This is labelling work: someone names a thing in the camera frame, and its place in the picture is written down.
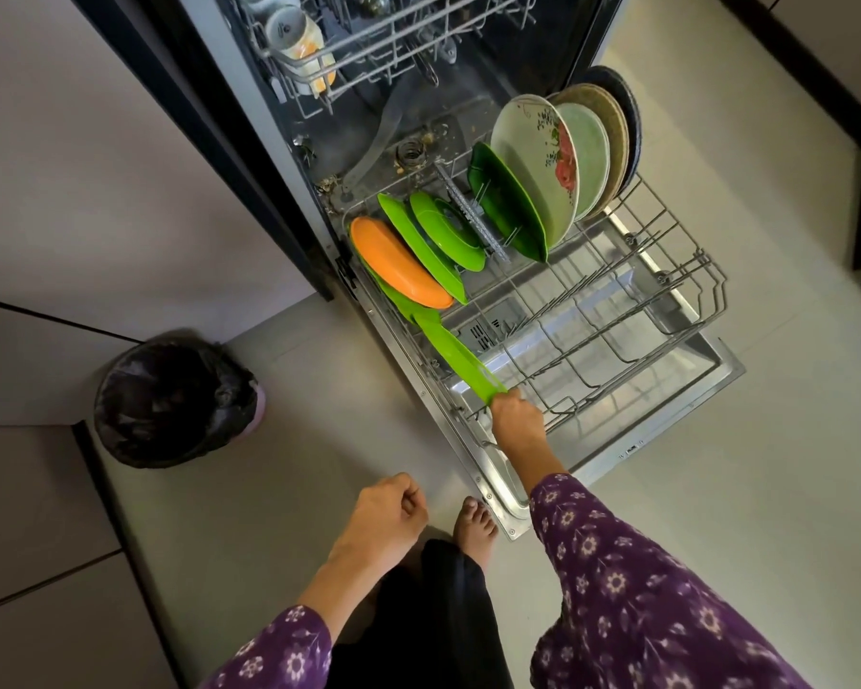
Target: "trash can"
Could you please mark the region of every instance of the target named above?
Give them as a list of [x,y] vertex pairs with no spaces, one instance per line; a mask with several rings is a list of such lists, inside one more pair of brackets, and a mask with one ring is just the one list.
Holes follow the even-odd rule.
[[226,348],[167,337],[119,357],[95,399],[95,430],[109,454],[165,468],[250,433],[264,416],[255,376]]

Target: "white tile floor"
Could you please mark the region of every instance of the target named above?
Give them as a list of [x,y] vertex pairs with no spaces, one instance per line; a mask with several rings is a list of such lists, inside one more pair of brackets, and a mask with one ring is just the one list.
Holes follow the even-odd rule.
[[[717,0],[632,0],[605,62],[641,103],[641,171],[731,277],[713,329],[747,376],[597,495],[729,599],[817,686],[861,686],[861,289],[851,141]],[[109,463],[179,659],[199,680],[292,602],[389,465],[448,527],[468,484],[345,300],[233,343],[269,409],[244,443],[159,473]],[[532,534],[488,576],[517,686],[558,613]]]

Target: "purple floral pajama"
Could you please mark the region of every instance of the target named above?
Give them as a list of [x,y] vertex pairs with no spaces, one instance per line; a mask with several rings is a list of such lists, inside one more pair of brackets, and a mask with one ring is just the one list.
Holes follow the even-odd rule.
[[[563,593],[532,655],[535,689],[808,686],[746,619],[576,478],[544,478],[530,513]],[[329,630],[297,606],[203,686],[321,689],[330,662]]]

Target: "person's left hand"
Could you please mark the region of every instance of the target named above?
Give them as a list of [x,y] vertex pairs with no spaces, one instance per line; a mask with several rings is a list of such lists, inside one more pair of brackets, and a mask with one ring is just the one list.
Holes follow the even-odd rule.
[[361,491],[329,561],[353,557],[379,579],[399,564],[427,523],[427,501],[412,477],[401,473],[384,478]]

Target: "bare foot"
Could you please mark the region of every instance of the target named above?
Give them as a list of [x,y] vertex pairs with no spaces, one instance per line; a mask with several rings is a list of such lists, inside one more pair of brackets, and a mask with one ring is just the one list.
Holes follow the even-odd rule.
[[497,536],[497,525],[483,505],[469,496],[463,500],[463,509],[453,527],[453,539],[463,554],[487,570],[491,558],[491,547]]

